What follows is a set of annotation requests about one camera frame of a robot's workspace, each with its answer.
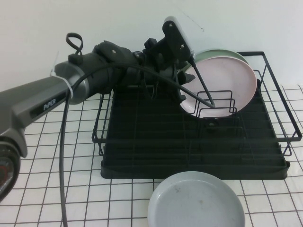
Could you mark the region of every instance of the black handle loop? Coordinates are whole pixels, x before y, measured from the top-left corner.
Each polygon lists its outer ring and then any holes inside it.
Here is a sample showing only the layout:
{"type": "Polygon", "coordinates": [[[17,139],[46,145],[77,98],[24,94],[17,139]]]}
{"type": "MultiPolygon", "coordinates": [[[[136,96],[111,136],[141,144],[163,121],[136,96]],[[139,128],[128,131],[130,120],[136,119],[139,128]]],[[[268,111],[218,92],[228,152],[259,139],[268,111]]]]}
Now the black handle loop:
{"type": "Polygon", "coordinates": [[[80,55],[82,56],[81,50],[83,48],[83,39],[82,39],[81,35],[71,32],[66,35],[65,40],[69,46],[71,46],[72,48],[74,48],[76,50],[76,54],[80,53],[80,55]],[[70,40],[71,37],[79,39],[81,41],[81,45],[78,47],[75,44],[73,44],[72,41],[70,40]]]}

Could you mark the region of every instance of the black wire frame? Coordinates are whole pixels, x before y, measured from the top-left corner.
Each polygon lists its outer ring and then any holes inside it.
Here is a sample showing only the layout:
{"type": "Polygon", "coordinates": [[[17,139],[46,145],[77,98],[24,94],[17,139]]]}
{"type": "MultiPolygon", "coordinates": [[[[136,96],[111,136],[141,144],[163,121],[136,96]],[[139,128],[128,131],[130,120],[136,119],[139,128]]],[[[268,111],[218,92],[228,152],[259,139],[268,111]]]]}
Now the black wire frame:
{"type": "MultiPolygon", "coordinates": [[[[241,111],[237,112],[237,109],[235,108],[235,100],[234,98],[232,97],[232,91],[224,91],[224,92],[230,92],[231,96],[230,98],[227,98],[228,100],[230,100],[230,104],[229,106],[225,107],[225,108],[228,108],[229,109],[229,112],[231,113],[231,115],[229,117],[226,117],[226,119],[230,120],[233,122],[233,125],[232,127],[234,129],[236,129],[236,135],[237,137],[236,138],[220,138],[220,142],[222,143],[238,143],[239,145],[239,149],[244,149],[244,144],[246,144],[246,146],[248,146],[250,149],[251,147],[253,147],[253,144],[255,143],[270,143],[270,142],[286,142],[286,147],[284,149],[284,151],[282,152],[282,156],[291,156],[292,155],[292,151],[291,151],[291,146],[290,146],[290,143],[293,142],[293,141],[300,141],[301,138],[302,138],[302,134],[300,132],[300,129],[297,125],[297,122],[295,121],[294,119],[294,116],[282,94],[282,91],[276,81],[276,78],[274,76],[274,73],[268,63],[268,60],[264,54],[264,52],[239,52],[239,54],[241,54],[242,56],[262,56],[263,59],[264,59],[264,62],[265,62],[265,67],[264,67],[264,70],[263,72],[261,73],[259,70],[254,70],[255,73],[257,73],[260,77],[260,81],[259,81],[259,87],[261,87],[263,85],[264,87],[264,91],[262,91],[263,93],[266,93],[269,97],[269,102],[271,104],[271,107],[273,108],[273,112],[275,113],[275,116],[277,118],[277,121],[278,121],[278,124],[279,124],[279,127],[281,128],[281,131],[282,131],[282,137],[279,137],[279,136],[275,136],[274,138],[247,138],[245,136],[245,131],[247,130],[245,128],[245,126],[240,126],[239,125],[239,122],[243,120],[243,113],[241,111]],[[292,136],[289,136],[289,134],[286,133],[284,127],[283,127],[283,124],[282,124],[282,121],[280,120],[279,118],[279,115],[278,115],[278,111],[275,109],[275,106],[274,106],[274,101],[272,100],[272,98],[270,97],[270,91],[268,90],[268,88],[266,87],[266,84],[264,82],[264,76],[265,76],[265,72],[268,70],[270,76],[271,76],[271,79],[276,87],[276,90],[279,94],[279,97],[283,103],[283,106],[285,108],[285,111],[287,112],[288,116],[289,116],[289,119],[292,123],[292,126],[294,128],[294,133],[292,134],[292,136]]],[[[197,124],[197,131],[198,131],[198,137],[197,138],[190,138],[190,139],[184,139],[184,140],[174,140],[174,139],[165,139],[164,140],[161,140],[161,139],[150,139],[150,140],[139,140],[139,139],[135,139],[135,136],[133,139],[130,139],[130,140],[123,140],[123,139],[107,139],[105,138],[104,136],[104,132],[105,132],[105,126],[106,126],[106,123],[108,122],[108,124],[110,125],[110,121],[111,121],[111,116],[109,116],[109,108],[110,107],[110,97],[112,95],[112,92],[109,94],[109,100],[108,100],[108,103],[107,103],[107,107],[105,107],[105,109],[103,109],[103,111],[106,112],[105,114],[105,119],[104,119],[104,124],[103,124],[103,128],[102,129],[98,129],[98,121],[99,121],[99,117],[100,117],[100,112],[101,112],[101,108],[102,108],[102,105],[103,105],[103,101],[104,101],[104,95],[101,95],[100,97],[100,106],[99,106],[99,110],[98,110],[98,114],[97,114],[97,118],[96,118],[96,122],[95,122],[95,126],[94,126],[94,130],[93,130],[93,133],[92,133],[92,140],[94,143],[97,143],[99,145],[99,154],[101,156],[103,156],[103,158],[105,159],[106,156],[111,156],[111,154],[107,154],[106,151],[104,150],[105,147],[102,147],[104,144],[130,144],[130,143],[134,143],[135,141],[135,144],[136,146],[137,145],[146,145],[148,146],[148,144],[154,144],[154,143],[166,143],[166,144],[169,144],[169,143],[173,143],[173,144],[180,144],[181,146],[184,147],[184,150],[187,152],[186,153],[186,156],[187,156],[187,161],[186,161],[186,165],[188,166],[189,165],[189,162],[190,162],[190,159],[192,157],[196,157],[196,156],[199,156],[200,154],[195,154],[192,152],[192,148],[194,147],[195,144],[215,144],[218,142],[218,139],[217,138],[209,138],[209,137],[206,137],[204,138],[204,134],[203,134],[203,130],[205,130],[205,128],[203,129],[203,127],[201,127],[201,123],[198,122],[197,124]],[[98,138],[97,136],[97,132],[101,132],[101,138],[98,138]]],[[[115,99],[116,99],[116,93],[114,93],[113,95],[113,106],[114,106],[114,103],[115,103],[115,99]]],[[[201,110],[204,109],[204,108],[200,108],[200,103],[197,101],[196,102],[196,110],[195,110],[195,115],[198,116],[198,110],[201,110]]],[[[253,154],[251,152],[250,154],[251,156],[253,156],[254,158],[256,157],[255,154],[253,154]]]]}

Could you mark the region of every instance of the dish rack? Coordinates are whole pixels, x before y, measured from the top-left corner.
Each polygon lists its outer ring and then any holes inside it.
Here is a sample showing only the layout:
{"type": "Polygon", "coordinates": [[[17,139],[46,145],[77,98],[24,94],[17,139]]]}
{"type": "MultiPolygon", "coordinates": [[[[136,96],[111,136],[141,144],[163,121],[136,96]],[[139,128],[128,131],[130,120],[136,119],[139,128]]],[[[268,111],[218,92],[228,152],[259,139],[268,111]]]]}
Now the dish rack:
{"type": "Polygon", "coordinates": [[[302,134],[265,54],[239,54],[263,66],[254,70],[256,93],[242,110],[235,108],[232,91],[222,91],[229,94],[228,117],[194,117],[165,94],[146,100],[140,87],[117,87],[109,95],[112,103],[101,95],[92,140],[103,156],[102,177],[164,179],[201,171],[220,179],[286,178],[290,142],[302,134]],[[291,129],[284,128],[282,112],[291,129]]]}

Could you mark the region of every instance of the plate rim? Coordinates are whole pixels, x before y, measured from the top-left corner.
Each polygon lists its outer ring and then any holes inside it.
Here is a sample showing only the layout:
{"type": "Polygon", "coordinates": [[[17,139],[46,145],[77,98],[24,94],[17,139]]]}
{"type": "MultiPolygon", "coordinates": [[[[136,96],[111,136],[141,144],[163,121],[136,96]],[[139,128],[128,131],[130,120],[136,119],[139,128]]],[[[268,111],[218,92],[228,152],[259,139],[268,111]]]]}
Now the plate rim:
{"type": "MultiPolygon", "coordinates": [[[[253,73],[253,75],[254,75],[254,92],[253,92],[253,94],[251,95],[251,97],[250,97],[250,100],[242,107],[242,109],[244,108],[244,107],[246,107],[247,106],[247,104],[252,100],[252,98],[254,97],[254,95],[255,95],[255,92],[256,92],[256,89],[257,89],[257,77],[256,77],[256,75],[255,75],[255,72],[254,72],[254,70],[253,70],[253,68],[250,66],[250,65],[248,65],[246,62],[244,62],[244,61],[242,61],[242,60],[240,60],[240,59],[238,59],[238,58],[234,58],[234,57],[230,57],[230,56],[215,56],[215,57],[211,57],[211,58],[207,58],[207,59],[204,59],[204,60],[201,60],[201,61],[198,61],[198,62],[203,62],[203,61],[206,61],[206,60],[210,60],[210,59],[217,59],[217,58],[226,58],[226,59],[233,59],[233,60],[236,60],[237,62],[239,62],[239,63],[241,63],[241,64],[244,64],[244,65],[246,65],[246,66],[248,66],[250,69],[251,69],[251,71],[252,71],[252,73],[253,73]]],[[[183,102],[181,102],[180,103],[180,107],[182,108],[182,110],[183,111],[185,111],[186,113],[188,113],[188,114],[190,114],[190,115],[192,115],[192,116],[194,116],[194,117],[198,117],[198,118],[204,118],[203,116],[201,117],[201,116],[196,116],[196,112],[194,112],[194,113],[189,113],[189,112],[187,112],[186,111],[186,109],[184,108],[184,103],[186,102],[186,100],[184,100],[183,102]]]]}
{"type": "Polygon", "coordinates": [[[241,213],[239,214],[239,217],[242,219],[243,226],[245,225],[245,213],[244,213],[242,204],[241,204],[238,196],[236,195],[236,193],[224,181],[220,180],[219,178],[217,178],[211,174],[207,174],[204,172],[185,171],[185,172],[180,172],[180,173],[174,174],[172,176],[169,176],[168,178],[163,180],[152,193],[151,198],[149,200],[149,204],[148,204],[148,210],[147,210],[147,220],[148,220],[149,227],[157,227],[156,222],[155,222],[155,220],[156,220],[155,210],[156,210],[157,200],[161,196],[161,194],[163,194],[172,185],[182,182],[182,181],[187,181],[187,180],[203,181],[206,183],[210,183],[212,185],[216,185],[216,186],[219,185],[220,187],[222,187],[224,189],[224,191],[226,191],[227,194],[232,196],[233,197],[232,199],[236,201],[236,204],[240,208],[240,211],[241,211],[241,213]]]}

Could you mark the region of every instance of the tile grout line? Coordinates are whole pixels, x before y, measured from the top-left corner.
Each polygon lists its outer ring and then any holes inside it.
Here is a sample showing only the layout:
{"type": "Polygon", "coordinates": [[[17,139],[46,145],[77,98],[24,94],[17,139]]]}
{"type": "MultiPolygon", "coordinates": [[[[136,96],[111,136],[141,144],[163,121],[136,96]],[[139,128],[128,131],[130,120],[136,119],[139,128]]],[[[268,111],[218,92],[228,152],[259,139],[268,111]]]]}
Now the tile grout line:
{"type": "MultiPolygon", "coordinates": [[[[77,132],[77,136],[76,136],[76,143],[75,143],[75,148],[74,148],[74,154],[73,154],[72,161],[71,161],[71,171],[72,171],[72,166],[73,166],[74,159],[75,159],[75,152],[76,152],[76,147],[77,147],[78,136],[79,136],[79,132],[77,132]]],[[[67,201],[68,188],[69,188],[70,180],[71,180],[71,171],[69,173],[69,178],[68,178],[68,182],[67,182],[67,189],[66,189],[66,195],[65,195],[65,203],[67,201]]],[[[60,227],[62,226],[62,224],[63,224],[63,220],[61,218],[60,227]]]]}
{"type": "MultiPolygon", "coordinates": [[[[55,147],[55,151],[54,151],[54,153],[53,153],[53,157],[55,157],[56,151],[57,151],[57,146],[55,147]]],[[[43,200],[42,200],[42,204],[41,204],[41,209],[40,209],[40,214],[39,214],[39,218],[38,218],[37,227],[38,227],[38,225],[39,225],[40,218],[41,218],[41,214],[42,214],[42,209],[43,209],[43,206],[44,206],[44,201],[45,201],[46,192],[47,192],[47,188],[48,188],[47,186],[48,186],[49,179],[50,179],[51,173],[52,173],[53,161],[54,161],[54,158],[53,158],[53,160],[52,160],[50,172],[49,172],[48,179],[47,179],[47,183],[46,183],[46,188],[45,188],[45,192],[44,192],[44,196],[43,196],[43,200]]]]}
{"type": "MultiPolygon", "coordinates": [[[[41,129],[41,133],[42,133],[44,125],[45,125],[45,120],[44,120],[42,129],[41,129]]],[[[37,154],[38,145],[39,145],[41,136],[42,136],[42,134],[40,134],[40,136],[39,136],[39,139],[38,139],[38,142],[37,142],[36,151],[35,151],[35,154],[34,154],[34,158],[35,158],[35,156],[37,154]]],[[[23,201],[23,198],[24,198],[24,195],[25,195],[25,191],[26,191],[26,188],[27,188],[27,183],[28,183],[28,180],[29,180],[29,177],[30,177],[30,174],[31,174],[30,172],[31,172],[31,170],[33,168],[33,164],[34,164],[34,161],[32,162],[32,165],[31,165],[30,170],[29,170],[29,174],[28,174],[28,177],[27,177],[27,182],[26,182],[25,187],[24,187],[24,191],[23,191],[22,199],[21,199],[20,206],[19,206],[19,209],[18,209],[18,213],[17,213],[17,216],[16,216],[16,220],[15,220],[15,223],[14,223],[14,227],[16,227],[16,223],[17,223],[17,220],[18,220],[18,217],[19,217],[19,213],[20,213],[20,210],[21,210],[21,204],[22,204],[22,201],[23,201]]]]}
{"type": "Polygon", "coordinates": [[[110,186],[109,186],[109,202],[108,202],[107,227],[109,227],[109,213],[110,213],[111,192],[112,192],[112,179],[110,179],[110,186]]]}
{"type": "MultiPolygon", "coordinates": [[[[95,147],[96,147],[96,144],[94,144],[93,153],[95,153],[95,147]]],[[[90,191],[91,175],[92,175],[92,173],[93,173],[93,163],[94,163],[94,156],[93,156],[92,161],[91,161],[91,170],[90,170],[90,176],[89,176],[89,190],[88,190],[88,193],[87,193],[87,200],[86,200],[86,208],[85,208],[85,215],[84,215],[83,227],[85,227],[87,209],[88,209],[88,206],[89,206],[89,191],[90,191]]]]}
{"type": "Polygon", "coordinates": [[[245,200],[245,203],[246,203],[247,211],[248,211],[249,216],[250,216],[250,222],[251,222],[252,227],[254,227],[254,223],[252,222],[252,218],[251,218],[251,215],[250,215],[250,209],[248,207],[248,203],[247,203],[247,200],[246,200],[246,196],[245,196],[245,192],[244,192],[244,188],[243,188],[241,180],[240,180],[240,184],[241,184],[242,192],[243,192],[243,195],[244,195],[244,200],[245,200]]]}
{"type": "Polygon", "coordinates": [[[273,209],[273,207],[272,207],[272,205],[271,205],[271,201],[270,201],[270,199],[269,199],[269,195],[268,195],[268,193],[267,193],[267,190],[266,190],[266,187],[265,187],[265,184],[264,184],[264,181],[263,181],[263,180],[262,180],[262,184],[263,184],[263,187],[264,187],[264,189],[265,189],[265,193],[266,193],[267,199],[268,199],[268,201],[269,201],[270,209],[271,209],[271,211],[273,212],[273,216],[274,216],[274,219],[275,219],[275,222],[276,222],[276,227],[279,227],[279,226],[278,226],[278,223],[277,223],[277,221],[276,221],[276,216],[275,216],[275,213],[274,213],[274,209],[273,209]]]}

